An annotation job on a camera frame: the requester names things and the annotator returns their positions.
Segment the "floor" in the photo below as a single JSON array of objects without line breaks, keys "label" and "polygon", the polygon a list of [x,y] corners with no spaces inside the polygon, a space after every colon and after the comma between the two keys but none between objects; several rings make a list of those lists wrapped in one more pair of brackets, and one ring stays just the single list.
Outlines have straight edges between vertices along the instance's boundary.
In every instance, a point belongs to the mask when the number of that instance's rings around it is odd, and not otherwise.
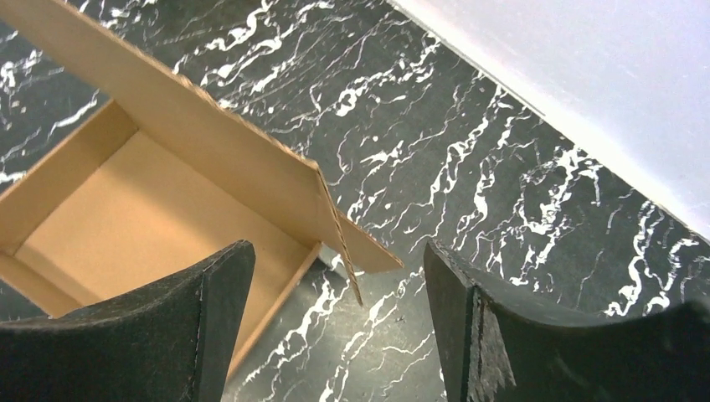
[{"label": "floor", "polygon": [[[383,1],[70,3],[317,160],[338,208],[405,263],[359,277],[361,308],[324,255],[224,400],[445,401],[421,269],[431,237],[600,315],[710,289],[704,240]],[[6,188],[106,96],[4,25],[0,57]],[[0,307],[39,313],[6,286]]]}]

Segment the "cardboard flap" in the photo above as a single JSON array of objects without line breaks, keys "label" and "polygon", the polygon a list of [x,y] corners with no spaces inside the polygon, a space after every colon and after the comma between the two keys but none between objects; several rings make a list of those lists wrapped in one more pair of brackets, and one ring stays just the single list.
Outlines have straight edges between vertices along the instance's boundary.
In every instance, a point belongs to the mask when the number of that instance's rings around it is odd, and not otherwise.
[{"label": "cardboard flap", "polygon": [[358,255],[350,256],[342,218],[313,161],[222,110],[187,78],[72,6],[59,0],[0,0],[0,18],[68,71],[111,95],[154,141],[241,203],[303,245],[323,242],[340,252],[356,293],[351,258],[367,261],[367,255],[377,255],[383,259],[380,267],[401,266],[364,232],[357,236]]}]

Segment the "white wall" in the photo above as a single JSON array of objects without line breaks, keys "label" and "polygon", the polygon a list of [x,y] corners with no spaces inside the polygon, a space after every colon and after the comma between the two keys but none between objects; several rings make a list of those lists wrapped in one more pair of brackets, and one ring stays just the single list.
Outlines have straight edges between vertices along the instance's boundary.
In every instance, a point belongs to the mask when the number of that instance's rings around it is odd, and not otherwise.
[{"label": "white wall", "polygon": [[710,2],[391,2],[710,238]]}]

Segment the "cardboard box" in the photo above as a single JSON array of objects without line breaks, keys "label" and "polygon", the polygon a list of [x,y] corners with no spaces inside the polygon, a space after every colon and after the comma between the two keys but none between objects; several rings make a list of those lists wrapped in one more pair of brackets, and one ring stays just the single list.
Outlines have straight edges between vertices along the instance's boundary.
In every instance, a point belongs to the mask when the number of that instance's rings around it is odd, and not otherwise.
[{"label": "cardboard box", "polygon": [[313,161],[75,8],[0,0],[0,18],[112,97],[0,196],[0,276],[51,316],[248,240],[257,262],[232,371],[321,244],[342,254],[356,294],[352,264],[401,266],[334,207]]}]

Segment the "black marble floor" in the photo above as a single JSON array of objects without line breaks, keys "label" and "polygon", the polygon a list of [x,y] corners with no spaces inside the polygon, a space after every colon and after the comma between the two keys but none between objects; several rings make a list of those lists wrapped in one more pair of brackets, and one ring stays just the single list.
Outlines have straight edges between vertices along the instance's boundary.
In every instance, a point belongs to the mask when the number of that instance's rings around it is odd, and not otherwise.
[{"label": "black marble floor", "polygon": [[[707,243],[383,1],[70,2],[317,160],[338,207],[406,264],[360,276],[364,309],[335,255],[315,264],[225,400],[445,400],[431,236],[600,315],[710,289]],[[6,26],[0,58],[6,188],[106,97]],[[1,290],[0,318],[24,317]]]}]

